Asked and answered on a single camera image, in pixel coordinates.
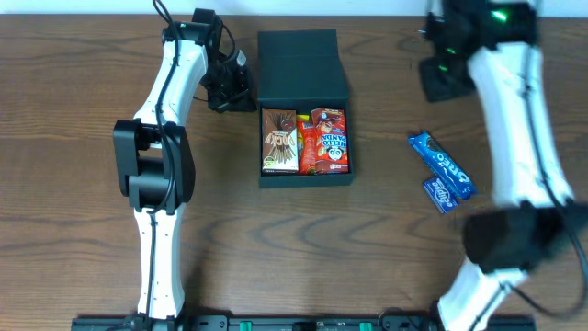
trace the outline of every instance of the oreo package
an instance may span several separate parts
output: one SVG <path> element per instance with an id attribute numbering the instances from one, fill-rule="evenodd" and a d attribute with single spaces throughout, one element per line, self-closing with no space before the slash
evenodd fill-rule
<path id="1" fill-rule="evenodd" d="M 423 188 L 442 214 L 453 211 L 458 206 L 455 196 L 445 187 L 439 177 L 425 181 Z"/>
<path id="2" fill-rule="evenodd" d="M 423 158 L 445 187 L 462 200 L 467 200 L 478 190 L 461 168 L 447 155 L 431 135 L 423 131 L 408 138 L 409 144 Z"/>

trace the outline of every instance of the black box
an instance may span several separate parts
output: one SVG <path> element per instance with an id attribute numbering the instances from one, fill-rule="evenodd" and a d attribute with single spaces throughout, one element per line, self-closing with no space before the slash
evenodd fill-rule
<path id="1" fill-rule="evenodd" d="M 334 29 L 262 31 L 257 35 L 259 56 L 259 187 L 301 188 L 350 185 L 353 180 L 352 144 L 349 139 L 349 93 L 339 60 Z M 295 109 L 311 115 L 316 108 L 345 111 L 349 172 L 317 176 L 262 173 L 261 109 Z"/>

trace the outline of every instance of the wood grain surface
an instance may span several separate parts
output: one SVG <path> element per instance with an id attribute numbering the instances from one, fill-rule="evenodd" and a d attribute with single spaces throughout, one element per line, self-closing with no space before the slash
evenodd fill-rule
<path id="1" fill-rule="evenodd" d="M 197 183 L 181 254 L 188 312 L 427 309 L 457 275 L 463 217 L 492 205 L 477 97 L 425 102 L 417 64 L 431 50 L 416 33 L 420 18 L 225 23 L 253 72 L 257 31 L 338 29 L 356 180 L 260 190 L 257 114 L 219 115 L 195 102 L 187 130 Z M 136 308 L 139 236 L 119 193 L 111 135 L 115 121 L 130 119 L 147 98 L 163 26 L 156 16 L 0 16 L 0 330 L 66 330 L 79 314 Z M 542 29 L 561 162 L 577 199 L 588 200 L 588 20 L 545 20 Z M 448 216 L 421 186 L 431 172 L 406 140 L 419 130 L 429 130 L 481 191 Z M 588 246 L 588 236 L 582 240 Z M 579 277 L 569 250 L 523 288 L 563 309 L 577 297 Z M 514 296 L 501 312 L 533 314 Z M 588 314 L 564 322 L 537 315 L 537 322 L 541 330 L 585 330 Z"/>

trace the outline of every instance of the brown snack package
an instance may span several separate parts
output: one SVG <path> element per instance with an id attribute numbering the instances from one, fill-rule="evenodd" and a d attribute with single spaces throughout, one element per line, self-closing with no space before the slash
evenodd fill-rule
<path id="1" fill-rule="evenodd" d="M 262 172 L 298 173 L 296 110 L 262 109 Z"/>
<path id="2" fill-rule="evenodd" d="M 316 130 L 316 174 L 349 172 L 344 112 L 317 108 L 312 111 L 312 123 Z"/>

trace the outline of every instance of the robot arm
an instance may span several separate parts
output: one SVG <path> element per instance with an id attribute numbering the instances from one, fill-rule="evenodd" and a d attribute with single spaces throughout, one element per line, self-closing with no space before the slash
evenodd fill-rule
<path id="1" fill-rule="evenodd" d="M 178 40 L 171 25 L 164 29 L 164 59 L 150 95 L 133 120 L 119 120 L 114 129 L 120 190 L 134 208 L 141 238 L 141 296 L 137 311 L 147 320 L 174 321 L 184 305 L 180 228 L 195 183 L 185 125 L 196 88 L 199 84 L 206 87 L 212 110 L 256 110 L 243 53 L 233 50 L 227 56 L 219 52 L 224 25 L 214 11 L 197 9 L 192 22 L 173 24 Z M 165 134 L 159 130 L 156 113 L 161 94 L 159 115 Z M 164 146 L 161 158 L 139 155 L 140 150 L 162 149 L 163 139 L 170 143 L 169 149 Z M 166 199 L 170 181 L 173 193 Z M 153 213 L 162 201 L 164 206 Z"/>
<path id="2" fill-rule="evenodd" d="M 445 330 L 483 330 L 511 289 L 566 239 L 563 224 L 573 230 L 585 224 L 586 209 L 572 203 L 555 150 L 532 5 L 444 0 L 442 9 L 443 20 L 427 19 L 435 57 L 421 63 L 424 92 L 434 102 L 478 90 L 492 152 L 493 201 L 501 210 L 468 220 L 467 257 L 436 308 Z M 565 206 L 565 217 L 555 204 Z"/>

